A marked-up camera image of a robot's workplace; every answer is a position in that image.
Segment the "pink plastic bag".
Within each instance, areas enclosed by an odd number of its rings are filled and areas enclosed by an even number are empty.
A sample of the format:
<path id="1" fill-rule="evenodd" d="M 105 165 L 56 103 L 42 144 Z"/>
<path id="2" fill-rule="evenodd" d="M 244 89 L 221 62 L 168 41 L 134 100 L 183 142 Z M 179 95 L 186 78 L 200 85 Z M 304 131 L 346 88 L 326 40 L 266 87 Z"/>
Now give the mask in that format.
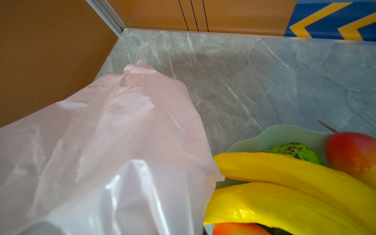
<path id="1" fill-rule="evenodd" d="M 138 61 L 1 128 L 1 234 L 200 235 L 223 179 L 186 85 Z"/>

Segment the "yellow banana bunch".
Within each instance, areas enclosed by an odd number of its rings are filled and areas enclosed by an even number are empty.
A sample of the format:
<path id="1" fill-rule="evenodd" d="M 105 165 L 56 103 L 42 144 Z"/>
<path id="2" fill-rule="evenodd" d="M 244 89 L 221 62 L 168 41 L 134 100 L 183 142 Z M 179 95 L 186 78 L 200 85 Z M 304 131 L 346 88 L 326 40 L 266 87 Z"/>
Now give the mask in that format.
<path id="1" fill-rule="evenodd" d="M 373 235 L 376 191 L 337 170 L 272 153 L 214 157 L 238 185 L 214 191 L 205 225 L 256 223 L 294 235 Z"/>

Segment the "red yellow mango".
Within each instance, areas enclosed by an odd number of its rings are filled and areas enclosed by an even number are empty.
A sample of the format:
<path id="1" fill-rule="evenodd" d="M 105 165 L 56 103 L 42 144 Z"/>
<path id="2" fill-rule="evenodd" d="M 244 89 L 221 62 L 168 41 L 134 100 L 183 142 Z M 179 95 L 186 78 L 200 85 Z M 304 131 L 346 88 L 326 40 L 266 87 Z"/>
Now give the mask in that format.
<path id="1" fill-rule="evenodd" d="M 262 227 L 253 223 L 219 223 L 213 228 L 213 235 L 270 235 Z"/>

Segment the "green bumpy fruit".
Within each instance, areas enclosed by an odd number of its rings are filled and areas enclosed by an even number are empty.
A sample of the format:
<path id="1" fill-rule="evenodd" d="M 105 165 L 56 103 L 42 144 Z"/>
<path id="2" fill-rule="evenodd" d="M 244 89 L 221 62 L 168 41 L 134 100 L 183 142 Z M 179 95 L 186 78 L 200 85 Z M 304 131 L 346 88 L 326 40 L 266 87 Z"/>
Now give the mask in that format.
<path id="1" fill-rule="evenodd" d="M 264 152 L 287 155 L 302 161 L 323 165 L 321 159 L 312 148 L 299 142 L 286 143 L 267 149 Z"/>

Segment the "light green fruit plate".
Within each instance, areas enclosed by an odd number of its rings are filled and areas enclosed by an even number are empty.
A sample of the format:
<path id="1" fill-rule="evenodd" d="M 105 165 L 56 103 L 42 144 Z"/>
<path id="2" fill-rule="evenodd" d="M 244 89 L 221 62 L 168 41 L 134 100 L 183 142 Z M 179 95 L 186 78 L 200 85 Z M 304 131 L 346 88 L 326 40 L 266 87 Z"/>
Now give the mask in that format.
<path id="1" fill-rule="evenodd" d="M 263 152 L 286 143 L 299 142 L 312 148 L 324 166 L 328 166 L 325 156 L 326 142 L 331 134 L 316 132 L 302 127 L 280 124 L 268 127 L 258 136 L 239 141 L 228 152 Z"/>

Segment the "red pear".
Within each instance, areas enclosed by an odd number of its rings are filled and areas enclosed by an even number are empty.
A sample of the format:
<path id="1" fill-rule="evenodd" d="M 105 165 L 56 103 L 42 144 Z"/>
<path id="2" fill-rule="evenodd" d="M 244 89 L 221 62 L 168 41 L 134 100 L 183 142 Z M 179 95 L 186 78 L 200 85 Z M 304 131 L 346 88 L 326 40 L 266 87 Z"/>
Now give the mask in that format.
<path id="1" fill-rule="evenodd" d="M 325 147 L 329 167 L 375 188 L 376 138 L 357 132 L 339 132 L 322 121 L 318 122 L 334 133 Z"/>

